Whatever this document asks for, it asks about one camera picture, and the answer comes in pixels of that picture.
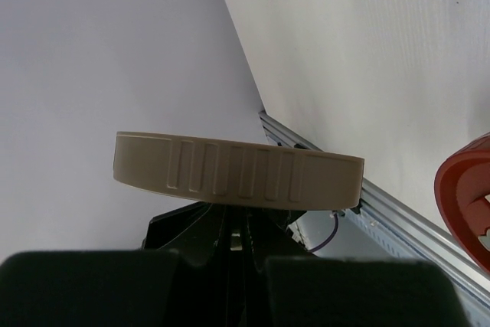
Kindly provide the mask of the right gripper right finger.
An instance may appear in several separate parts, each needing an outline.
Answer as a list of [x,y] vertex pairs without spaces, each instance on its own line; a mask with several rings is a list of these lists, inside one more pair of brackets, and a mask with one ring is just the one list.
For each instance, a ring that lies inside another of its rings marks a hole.
[[467,326],[455,288],[418,260],[308,253],[261,210],[242,226],[247,326]]

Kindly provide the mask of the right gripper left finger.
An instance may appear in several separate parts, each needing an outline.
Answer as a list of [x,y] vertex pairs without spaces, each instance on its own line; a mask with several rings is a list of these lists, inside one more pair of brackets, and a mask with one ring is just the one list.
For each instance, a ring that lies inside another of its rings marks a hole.
[[3,326],[222,326],[227,207],[154,217],[138,250],[41,251],[1,266]]

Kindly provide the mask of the brown round lid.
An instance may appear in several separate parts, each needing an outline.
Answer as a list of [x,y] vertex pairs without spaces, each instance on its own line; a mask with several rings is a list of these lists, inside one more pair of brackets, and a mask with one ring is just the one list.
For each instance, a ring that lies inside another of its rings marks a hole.
[[115,180],[152,193],[291,211],[353,208],[362,158],[191,136],[118,132]]

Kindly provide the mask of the red round lid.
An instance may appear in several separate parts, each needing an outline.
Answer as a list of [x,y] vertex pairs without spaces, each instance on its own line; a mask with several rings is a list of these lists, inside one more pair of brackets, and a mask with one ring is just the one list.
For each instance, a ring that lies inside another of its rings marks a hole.
[[439,212],[451,235],[489,271],[489,134],[448,157],[434,179]]

